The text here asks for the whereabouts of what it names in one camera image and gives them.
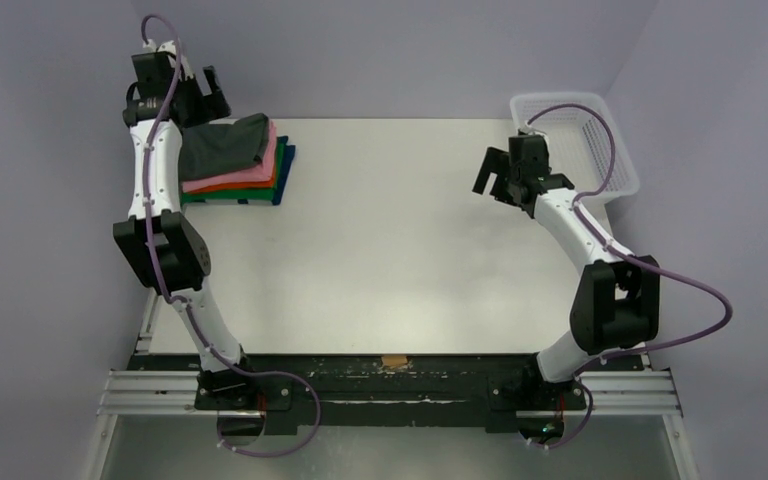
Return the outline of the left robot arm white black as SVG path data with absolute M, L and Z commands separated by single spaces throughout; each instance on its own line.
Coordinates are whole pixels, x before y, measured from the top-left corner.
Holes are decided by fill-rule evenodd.
M 136 80 L 123 120 L 134 149 L 135 187 L 113 238 L 140 283 L 171 306 L 196 345 L 198 400 L 244 409 L 257 399 L 258 382 L 212 294 L 210 253 L 182 212 L 178 172 L 185 129 L 225 118 L 230 108 L 214 68 L 204 70 L 210 88 L 204 94 L 172 41 L 144 41 L 132 62 Z

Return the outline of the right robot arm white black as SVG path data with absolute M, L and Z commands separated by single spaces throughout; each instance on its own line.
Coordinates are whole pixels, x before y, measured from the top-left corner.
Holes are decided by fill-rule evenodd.
M 638 257 L 616 242 L 583 204 L 583 194 L 553 172 L 541 134 L 519 134 L 505 150 L 486 150 L 472 187 L 514 206 L 542 226 L 579 274 L 568 330 L 536 356 L 536 371 L 524 376 L 521 392 L 536 407 L 556 399 L 603 353 L 628 350 L 659 330 L 660 280 L 651 256 Z

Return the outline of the dark grey t shirt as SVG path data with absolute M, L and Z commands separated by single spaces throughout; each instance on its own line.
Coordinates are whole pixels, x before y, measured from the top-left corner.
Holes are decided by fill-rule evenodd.
M 256 113 L 232 123 L 206 123 L 183 131 L 181 181 L 204 180 L 259 166 L 269 143 L 270 118 Z

